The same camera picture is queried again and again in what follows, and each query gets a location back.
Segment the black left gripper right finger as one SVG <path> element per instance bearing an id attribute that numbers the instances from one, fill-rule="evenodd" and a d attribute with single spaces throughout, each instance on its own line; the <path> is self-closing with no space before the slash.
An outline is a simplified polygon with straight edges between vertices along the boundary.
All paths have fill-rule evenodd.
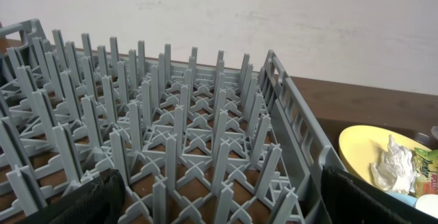
<path id="1" fill-rule="evenodd" d="M 335 166 L 325 166 L 321 195 L 333 223 L 433 224 L 437 219 Z"/>

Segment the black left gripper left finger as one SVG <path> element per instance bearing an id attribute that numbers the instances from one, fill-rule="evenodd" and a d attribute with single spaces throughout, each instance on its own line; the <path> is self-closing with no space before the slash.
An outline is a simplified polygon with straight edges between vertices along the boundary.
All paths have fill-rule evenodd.
<path id="1" fill-rule="evenodd" d="M 123 177 L 118 170 L 110 169 L 20 223 L 117 223 L 124 204 Z"/>

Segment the white tissue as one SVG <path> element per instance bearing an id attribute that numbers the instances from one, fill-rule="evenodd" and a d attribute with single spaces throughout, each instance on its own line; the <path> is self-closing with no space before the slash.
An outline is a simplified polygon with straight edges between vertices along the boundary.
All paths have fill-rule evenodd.
<path id="1" fill-rule="evenodd" d="M 377 188 L 385 192 L 409 195 L 414 192 L 416 172 L 413 168 L 411 150 L 399 145 L 389 135 L 387 151 L 382 152 L 378 162 L 371 163 L 370 169 Z"/>

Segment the light blue saucer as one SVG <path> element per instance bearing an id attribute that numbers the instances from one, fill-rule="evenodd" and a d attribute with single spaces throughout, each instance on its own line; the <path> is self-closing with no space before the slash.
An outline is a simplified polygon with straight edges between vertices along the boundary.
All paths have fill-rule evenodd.
<path id="1" fill-rule="evenodd" d="M 412 197 L 411 195 L 405 195 L 398 192 L 387 192 L 387 194 L 411 207 L 414 207 L 417 201 L 417 198 Z"/>

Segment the white small cup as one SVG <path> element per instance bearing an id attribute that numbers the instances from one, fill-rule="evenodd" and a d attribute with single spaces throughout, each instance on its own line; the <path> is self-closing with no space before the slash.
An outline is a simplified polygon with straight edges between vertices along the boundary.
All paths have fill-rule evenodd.
<path id="1" fill-rule="evenodd" d="M 438 218 L 438 195 L 422 195 L 415 202 L 414 208 L 430 216 Z"/>

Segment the green snack wrapper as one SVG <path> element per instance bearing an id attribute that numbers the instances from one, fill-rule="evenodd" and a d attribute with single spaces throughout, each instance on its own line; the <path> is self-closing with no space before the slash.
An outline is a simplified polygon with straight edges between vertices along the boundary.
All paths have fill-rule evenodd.
<path id="1" fill-rule="evenodd" d="M 437 150 L 426 151 L 415 148 L 413 158 L 416 178 L 414 191 L 416 197 L 437 194 Z"/>

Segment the grey dishwasher rack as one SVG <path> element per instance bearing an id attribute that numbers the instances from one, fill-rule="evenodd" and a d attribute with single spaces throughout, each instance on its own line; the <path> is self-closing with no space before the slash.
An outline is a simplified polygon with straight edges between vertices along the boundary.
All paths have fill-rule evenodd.
<path id="1" fill-rule="evenodd" d="M 255 72 L 81 39 L 1 29 L 2 223 L 47 223 L 112 171 L 120 223 L 330 222 L 321 172 L 341 161 L 275 53 Z"/>

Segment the yellow plate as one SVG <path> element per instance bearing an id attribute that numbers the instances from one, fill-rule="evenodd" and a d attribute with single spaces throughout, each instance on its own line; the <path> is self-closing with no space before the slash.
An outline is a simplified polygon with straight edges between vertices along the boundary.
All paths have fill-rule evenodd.
<path id="1" fill-rule="evenodd" d="M 371 125 L 353 125 L 339 135 L 339 155 L 348 172 L 377 187 L 374 183 L 371 164 L 380 162 L 382 152 L 388 152 L 389 136 L 410 150 L 415 148 L 430 151 L 419 142 L 397 132 Z"/>

